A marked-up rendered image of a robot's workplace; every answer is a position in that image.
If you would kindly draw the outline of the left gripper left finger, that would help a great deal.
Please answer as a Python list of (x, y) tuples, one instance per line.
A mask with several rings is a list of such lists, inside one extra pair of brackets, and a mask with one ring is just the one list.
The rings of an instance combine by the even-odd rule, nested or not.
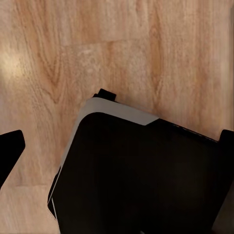
[(0, 135), (0, 188), (24, 149), (25, 140), (22, 130)]

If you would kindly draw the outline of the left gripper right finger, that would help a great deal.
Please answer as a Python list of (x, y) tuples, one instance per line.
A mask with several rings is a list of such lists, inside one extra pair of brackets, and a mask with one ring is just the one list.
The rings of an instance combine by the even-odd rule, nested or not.
[(222, 130), (218, 146), (234, 169), (234, 132)]

